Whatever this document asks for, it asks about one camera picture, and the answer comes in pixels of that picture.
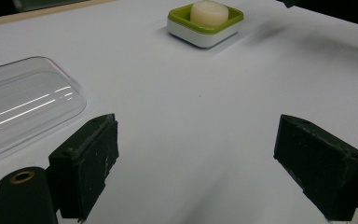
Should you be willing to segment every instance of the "clear plastic container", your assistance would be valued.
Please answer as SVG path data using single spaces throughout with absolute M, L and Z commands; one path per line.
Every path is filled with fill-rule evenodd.
M 0 154 L 78 115 L 85 106 L 78 85 L 48 58 L 0 66 Z

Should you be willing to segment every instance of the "screw hole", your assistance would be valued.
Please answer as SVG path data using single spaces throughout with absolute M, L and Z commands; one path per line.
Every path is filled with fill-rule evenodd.
M 20 183 L 24 183 L 30 179 L 32 179 L 34 177 L 34 172 L 33 171 L 24 171 L 24 172 L 20 172 L 16 175 L 13 175 L 10 178 L 10 183 L 12 184 L 20 184 Z

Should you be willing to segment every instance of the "white table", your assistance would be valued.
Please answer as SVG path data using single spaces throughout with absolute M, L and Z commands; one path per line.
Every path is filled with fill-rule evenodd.
M 358 148 L 358 25 L 276 1 L 227 0 L 244 25 L 197 49 L 166 30 L 168 12 L 189 3 L 122 0 L 0 25 L 0 65 L 49 57 L 88 100 L 1 160 L 0 178 L 48 167 L 81 125 L 114 112 L 120 157 L 88 223 L 327 223 L 273 149 L 281 114 Z

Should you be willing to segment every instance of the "soap bar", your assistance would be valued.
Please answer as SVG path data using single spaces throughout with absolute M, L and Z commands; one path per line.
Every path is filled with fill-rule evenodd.
M 214 27 L 228 20 L 228 8 L 213 1 L 199 1 L 193 4 L 190 21 L 205 27 Z

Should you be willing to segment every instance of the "plastic lid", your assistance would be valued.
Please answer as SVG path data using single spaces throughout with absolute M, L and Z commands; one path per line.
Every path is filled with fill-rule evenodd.
M 78 85 L 50 59 L 0 66 L 0 154 L 78 115 L 85 106 Z

